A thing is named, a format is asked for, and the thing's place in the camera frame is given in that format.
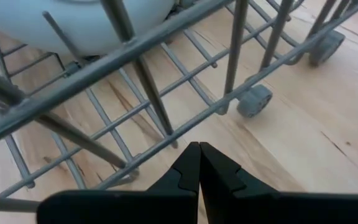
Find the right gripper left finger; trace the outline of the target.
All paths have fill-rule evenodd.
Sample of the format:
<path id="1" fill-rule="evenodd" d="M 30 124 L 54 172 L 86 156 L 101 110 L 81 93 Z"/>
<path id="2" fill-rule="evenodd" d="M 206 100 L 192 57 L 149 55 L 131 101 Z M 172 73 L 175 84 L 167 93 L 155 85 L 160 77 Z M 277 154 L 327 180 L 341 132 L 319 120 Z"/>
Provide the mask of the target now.
<path id="1" fill-rule="evenodd" d="M 66 190 L 40 203 L 37 223 L 197 223 L 201 148 L 190 143 L 143 191 Z"/>

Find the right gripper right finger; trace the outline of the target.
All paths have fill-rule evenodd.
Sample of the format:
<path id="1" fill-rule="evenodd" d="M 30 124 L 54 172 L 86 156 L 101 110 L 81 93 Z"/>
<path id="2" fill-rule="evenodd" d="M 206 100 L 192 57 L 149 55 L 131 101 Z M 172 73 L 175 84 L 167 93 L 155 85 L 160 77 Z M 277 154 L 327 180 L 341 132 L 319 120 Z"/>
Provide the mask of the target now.
<path id="1" fill-rule="evenodd" d="M 279 191 L 202 142 L 200 184 L 210 223 L 358 223 L 358 194 Z"/>

